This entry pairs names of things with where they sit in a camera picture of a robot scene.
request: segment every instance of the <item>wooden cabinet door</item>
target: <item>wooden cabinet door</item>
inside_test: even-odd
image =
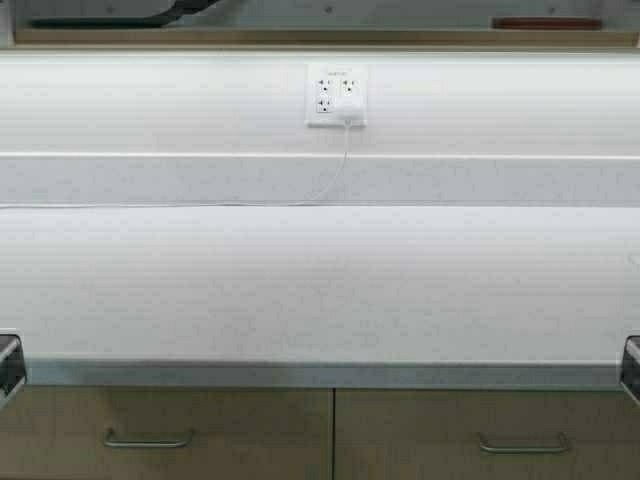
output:
[[[336,480],[640,478],[640,409],[621,393],[371,392],[336,397]],[[489,454],[499,447],[561,454]]]
[[[328,480],[331,393],[25,389],[0,413],[0,479]],[[187,438],[185,448],[109,448]]]

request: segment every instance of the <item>red object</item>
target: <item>red object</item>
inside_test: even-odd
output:
[[[498,30],[602,30],[602,20],[583,17],[497,17]]]

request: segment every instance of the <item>metal drawer handle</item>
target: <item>metal drawer handle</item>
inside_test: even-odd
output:
[[[571,450],[571,442],[564,433],[559,433],[556,437],[558,444],[555,446],[541,447],[516,447],[508,445],[493,445],[483,434],[478,434],[480,448],[483,452],[492,455],[560,455]]]
[[[178,440],[155,440],[155,441],[137,441],[137,440],[118,440],[116,432],[113,429],[107,430],[104,435],[104,446],[109,448],[154,448],[154,449],[172,449],[188,447],[195,432],[189,430],[184,438]]]

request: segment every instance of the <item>white power cord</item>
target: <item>white power cord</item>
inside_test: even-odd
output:
[[[194,203],[168,203],[168,204],[0,204],[0,210],[15,210],[15,209],[49,209],[49,208],[66,208],[66,209],[90,209],[90,208],[161,208],[161,207],[302,207],[318,205],[322,200],[331,192],[336,183],[342,176],[344,169],[347,165],[349,158],[349,149],[351,143],[351,126],[353,119],[348,111],[342,115],[344,119],[344,152],[342,159],[335,174],[331,177],[329,182],[317,193],[314,194],[311,191],[306,197],[300,201],[295,202],[234,202],[234,201],[221,201],[221,202],[194,202]]]
[[[302,200],[300,203],[297,203],[294,205],[296,206],[313,205],[319,202],[320,200],[323,200],[327,196],[327,194],[329,194],[331,189],[336,185],[336,182],[344,172],[344,168],[347,165],[347,160],[349,158],[349,144],[351,141],[350,132],[351,132],[351,120],[345,120],[344,122],[344,155],[342,156],[342,161],[340,162],[340,165],[338,166],[336,173],[333,175],[329,183],[327,183],[327,185],[322,190],[320,190],[320,192],[317,195],[313,195],[311,198],[306,198],[305,200]]]

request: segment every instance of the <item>electrical outlet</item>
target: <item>electrical outlet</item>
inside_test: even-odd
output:
[[[366,124],[367,113],[366,67],[342,64],[313,63],[307,72],[307,119],[309,127],[342,127],[340,105],[348,104],[358,111],[352,126]]]

